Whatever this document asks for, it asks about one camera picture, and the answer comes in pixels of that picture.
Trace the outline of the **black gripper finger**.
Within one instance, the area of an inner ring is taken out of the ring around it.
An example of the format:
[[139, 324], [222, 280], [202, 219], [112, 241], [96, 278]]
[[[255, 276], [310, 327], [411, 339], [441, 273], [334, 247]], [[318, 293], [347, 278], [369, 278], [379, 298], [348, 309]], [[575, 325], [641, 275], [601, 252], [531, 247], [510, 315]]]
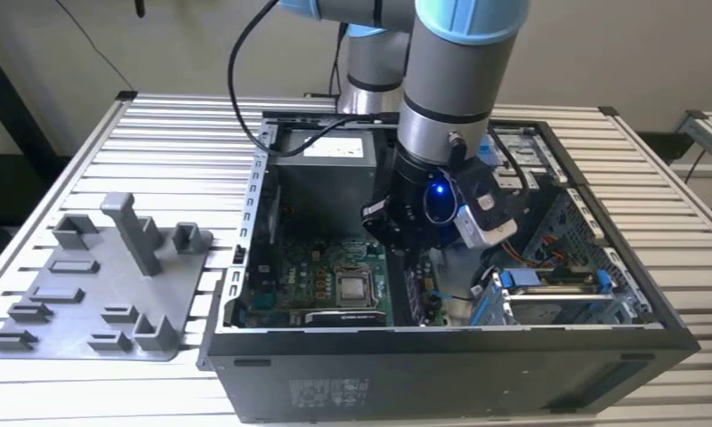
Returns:
[[373, 201], [362, 208], [362, 226], [385, 246], [386, 251], [403, 257], [406, 263], [419, 258], [418, 228], [406, 210], [391, 198]]

